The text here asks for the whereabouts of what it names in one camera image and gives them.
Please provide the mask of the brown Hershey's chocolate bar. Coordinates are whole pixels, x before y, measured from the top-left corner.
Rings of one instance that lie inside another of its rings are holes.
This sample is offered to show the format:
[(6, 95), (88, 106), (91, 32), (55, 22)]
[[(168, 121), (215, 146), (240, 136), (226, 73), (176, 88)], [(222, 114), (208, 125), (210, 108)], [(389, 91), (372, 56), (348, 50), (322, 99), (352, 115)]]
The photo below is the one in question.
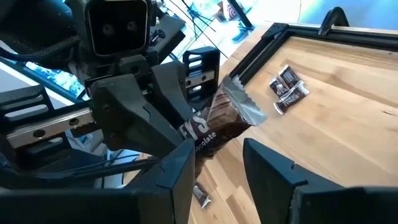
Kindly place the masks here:
[(289, 89), (284, 85), (279, 77), (273, 77), (269, 83), (269, 87), (279, 98), (282, 98), (289, 92)]
[(285, 96), (274, 103), (274, 108), (279, 114), (284, 114), (291, 106), (304, 99), (309, 93), (304, 86), (304, 82), (299, 81)]
[(198, 182), (196, 182), (193, 187), (193, 194), (195, 198), (198, 200), (201, 209), (204, 209), (211, 202), (209, 194), (203, 188), (203, 186)]
[(279, 72), (279, 76), (289, 89), (293, 88), (301, 80), (289, 65), (284, 66)]
[(194, 178), (230, 140), (266, 119), (240, 80), (224, 77), (212, 98), (178, 127), (184, 138), (195, 141)]

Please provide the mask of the black frame clamp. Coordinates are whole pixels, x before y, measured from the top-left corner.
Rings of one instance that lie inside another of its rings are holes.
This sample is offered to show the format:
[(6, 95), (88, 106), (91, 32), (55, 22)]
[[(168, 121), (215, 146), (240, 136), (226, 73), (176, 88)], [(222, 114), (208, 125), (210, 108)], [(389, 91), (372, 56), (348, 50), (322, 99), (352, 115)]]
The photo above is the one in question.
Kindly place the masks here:
[(327, 35), (333, 26), (349, 27), (348, 19), (341, 7), (334, 7), (327, 12), (318, 30), (318, 35)]

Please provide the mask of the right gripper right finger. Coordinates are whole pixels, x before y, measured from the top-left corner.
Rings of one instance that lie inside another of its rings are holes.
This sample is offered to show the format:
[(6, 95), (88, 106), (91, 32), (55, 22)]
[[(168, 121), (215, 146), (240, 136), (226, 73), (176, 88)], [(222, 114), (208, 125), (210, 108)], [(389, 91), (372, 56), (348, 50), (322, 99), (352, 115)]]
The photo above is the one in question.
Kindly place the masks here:
[(262, 224), (398, 224), (398, 187), (343, 187), (252, 138), (243, 159)]

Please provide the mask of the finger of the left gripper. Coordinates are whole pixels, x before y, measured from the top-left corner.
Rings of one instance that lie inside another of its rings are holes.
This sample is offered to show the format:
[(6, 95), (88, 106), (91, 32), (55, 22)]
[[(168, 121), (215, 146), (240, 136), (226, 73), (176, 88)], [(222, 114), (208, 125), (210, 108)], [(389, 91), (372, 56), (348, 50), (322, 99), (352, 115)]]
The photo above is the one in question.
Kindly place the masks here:
[(183, 138), (142, 95), (133, 75), (104, 78), (90, 86), (91, 109), (110, 150), (130, 149), (165, 157)]
[(170, 124), (183, 124), (193, 115), (185, 78), (185, 66), (178, 60), (152, 67), (154, 106)]

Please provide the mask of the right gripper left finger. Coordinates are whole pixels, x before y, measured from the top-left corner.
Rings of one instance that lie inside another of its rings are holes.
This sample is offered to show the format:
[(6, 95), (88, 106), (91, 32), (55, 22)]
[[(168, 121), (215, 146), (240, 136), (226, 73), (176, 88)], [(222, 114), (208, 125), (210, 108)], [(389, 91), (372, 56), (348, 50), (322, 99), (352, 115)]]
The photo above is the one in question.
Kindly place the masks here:
[(187, 139), (122, 189), (7, 191), (0, 224), (187, 224), (194, 163)]

